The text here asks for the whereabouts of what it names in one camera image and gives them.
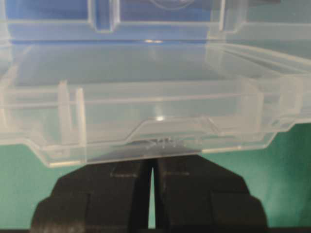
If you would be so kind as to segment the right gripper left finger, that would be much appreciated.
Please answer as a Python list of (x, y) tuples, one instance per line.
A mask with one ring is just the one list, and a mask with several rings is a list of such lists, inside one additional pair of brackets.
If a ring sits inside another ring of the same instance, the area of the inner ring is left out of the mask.
[(60, 177), (36, 207), (33, 230), (146, 230), (152, 166), (87, 165)]

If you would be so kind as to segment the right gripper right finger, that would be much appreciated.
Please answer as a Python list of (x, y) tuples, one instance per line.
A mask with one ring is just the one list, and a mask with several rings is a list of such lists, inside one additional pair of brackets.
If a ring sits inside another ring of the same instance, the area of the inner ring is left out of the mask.
[(201, 156), (156, 159), (155, 225), (162, 230), (266, 230), (244, 178)]

